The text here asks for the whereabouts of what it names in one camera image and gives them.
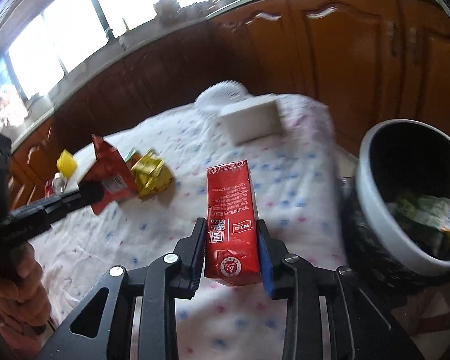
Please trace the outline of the person's left hand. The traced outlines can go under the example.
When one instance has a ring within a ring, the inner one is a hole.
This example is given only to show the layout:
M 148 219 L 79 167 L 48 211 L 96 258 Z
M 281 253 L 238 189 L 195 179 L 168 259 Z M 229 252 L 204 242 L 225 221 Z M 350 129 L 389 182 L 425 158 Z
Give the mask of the person's left hand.
M 23 245 L 16 269 L 18 281 L 0 276 L 0 318 L 17 331 L 23 325 L 41 328 L 49 320 L 51 305 L 41 282 L 42 267 L 29 243 Z

